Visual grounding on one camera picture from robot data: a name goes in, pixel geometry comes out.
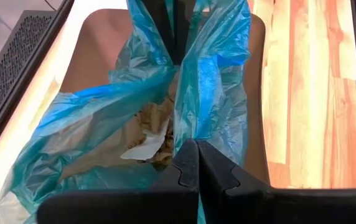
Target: wooden plank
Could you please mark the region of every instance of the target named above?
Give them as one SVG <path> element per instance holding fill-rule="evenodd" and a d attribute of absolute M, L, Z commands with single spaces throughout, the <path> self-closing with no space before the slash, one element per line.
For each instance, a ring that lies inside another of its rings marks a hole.
<path fill-rule="evenodd" d="M 356 188 L 356 81 L 333 78 L 333 82 L 331 187 Z"/>
<path fill-rule="evenodd" d="M 350 1 L 250 2 L 266 25 L 262 104 L 271 184 L 356 187 L 356 48 Z"/>
<path fill-rule="evenodd" d="M 265 146 L 270 162 L 286 163 L 289 84 L 290 2 L 273 2 L 273 17 L 268 24 L 268 51 L 264 54 L 263 115 Z"/>

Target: wooden surface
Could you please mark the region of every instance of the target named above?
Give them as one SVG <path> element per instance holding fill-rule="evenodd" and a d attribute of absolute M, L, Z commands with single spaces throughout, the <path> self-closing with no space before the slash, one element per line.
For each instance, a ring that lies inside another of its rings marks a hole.
<path fill-rule="evenodd" d="M 267 31 L 262 103 L 272 185 L 356 187 L 356 53 L 350 1 L 249 3 Z M 84 20 L 98 9 L 126 9 L 126 3 L 75 0 L 1 134 L 0 189 L 60 89 Z"/>
<path fill-rule="evenodd" d="M 349 0 L 249 0 L 266 26 L 263 123 L 271 185 L 356 188 Z"/>

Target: black plastic frame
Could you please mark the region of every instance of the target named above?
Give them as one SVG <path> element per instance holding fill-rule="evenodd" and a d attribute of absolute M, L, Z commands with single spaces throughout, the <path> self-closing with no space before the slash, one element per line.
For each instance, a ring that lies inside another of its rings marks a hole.
<path fill-rule="evenodd" d="M 356 223 L 356 189 L 276 189 L 207 141 L 188 139 L 147 189 L 77 190 L 54 195 L 38 224 Z"/>
<path fill-rule="evenodd" d="M 50 23 L 47 30 L 40 38 L 39 44 L 32 52 L 32 55 L 30 56 L 26 64 L 24 65 L 21 71 L 21 75 L 19 76 L 19 79 L 16 81 L 16 84 L 12 87 L 11 93 L 1 102 L 0 135 L 3 129 L 5 128 L 7 122 L 9 121 L 9 118 L 12 116 L 14 110 L 16 109 L 16 106 L 18 105 L 24 92 L 29 86 L 29 83 L 34 77 L 37 69 L 41 65 L 44 57 L 47 55 L 47 52 L 50 46 L 53 44 L 57 34 L 59 33 L 59 30 L 62 28 L 64 22 L 66 21 L 66 18 L 73 6 L 73 3 L 74 0 L 64 0 L 63 3 L 61 3 L 58 11 L 52 12 L 55 13 L 52 22 Z M 14 38 L 13 35 L 15 34 L 18 25 L 19 24 L 15 26 L 14 30 L 9 36 L 9 39 Z M 7 49 L 7 45 L 5 45 L 2 48 L 0 57 L 4 53 L 5 49 Z"/>
<path fill-rule="evenodd" d="M 171 60 L 175 65 L 180 65 L 185 57 L 185 46 L 196 0 L 173 0 L 175 21 L 173 29 L 169 22 L 165 0 L 142 0 L 142 2 L 150 13 Z"/>

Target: blue plastic bag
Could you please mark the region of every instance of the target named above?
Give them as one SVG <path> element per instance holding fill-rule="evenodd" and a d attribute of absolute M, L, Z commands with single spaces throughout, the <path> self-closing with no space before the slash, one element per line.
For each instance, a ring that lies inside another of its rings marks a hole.
<path fill-rule="evenodd" d="M 116 70 L 109 74 L 111 84 L 57 95 L 5 181 L 0 195 L 1 223 L 34 223 L 38 206 L 67 190 L 146 188 L 152 184 L 158 173 L 148 164 L 91 167 L 67 177 L 63 172 L 102 147 L 146 103 L 160 102 L 178 70 L 174 152 L 188 138 L 206 139 L 243 165 L 248 135 L 243 66 L 250 55 L 247 2 L 197 1 L 180 68 L 173 66 L 141 0 L 127 2 L 134 30 Z M 206 7 L 207 16 L 202 13 Z M 118 154 L 121 148 L 116 145 L 108 151 Z M 201 204 L 199 223 L 205 223 Z"/>

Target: metal mesh grill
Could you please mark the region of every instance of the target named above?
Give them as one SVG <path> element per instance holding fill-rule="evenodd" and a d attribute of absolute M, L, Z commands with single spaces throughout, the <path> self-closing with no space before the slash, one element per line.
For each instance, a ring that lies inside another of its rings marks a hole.
<path fill-rule="evenodd" d="M 0 106 L 20 78 L 22 69 L 40 38 L 52 21 L 52 16 L 21 17 L 13 38 L 0 54 Z"/>

